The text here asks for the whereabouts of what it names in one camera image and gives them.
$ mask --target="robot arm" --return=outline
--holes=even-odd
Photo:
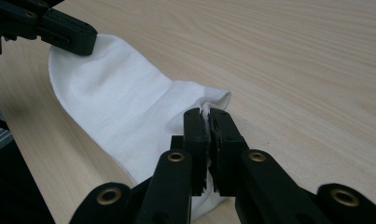
[[[16,40],[17,36],[34,40],[41,36],[58,48],[77,55],[91,55],[97,31],[84,21],[68,16],[52,7],[63,0],[0,0],[1,37]]]

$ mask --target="white sock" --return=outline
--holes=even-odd
[[[172,135],[183,135],[183,114],[199,107],[225,109],[230,93],[172,81],[122,39],[98,35],[91,56],[52,47],[49,74],[57,98],[80,127],[130,175],[135,184],[153,175]],[[193,197],[192,218],[221,200],[212,182]]]

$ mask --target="dark floor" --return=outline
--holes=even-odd
[[[54,221],[12,135],[0,129],[0,224],[9,223]]]

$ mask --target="folded fabric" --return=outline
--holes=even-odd
[[[49,75],[57,98],[80,127],[126,171],[135,184],[153,175],[172,135],[183,135],[183,114],[199,107],[225,109],[230,93],[173,81],[122,39],[98,35],[91,56],[52,47]],[[210,176],[192,199],[192,219],[221,198]]]

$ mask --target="wooden table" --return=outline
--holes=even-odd
[[[118,35],[172,79],[229,89],[251,148],[303,188],[337,182],[376,203],[375,0],[69,0],[57,9]],[[49,45],[3,44],[0,108],[51,214],[128,177],[58,103]],[[237,223],[227,200],[196,223]]]

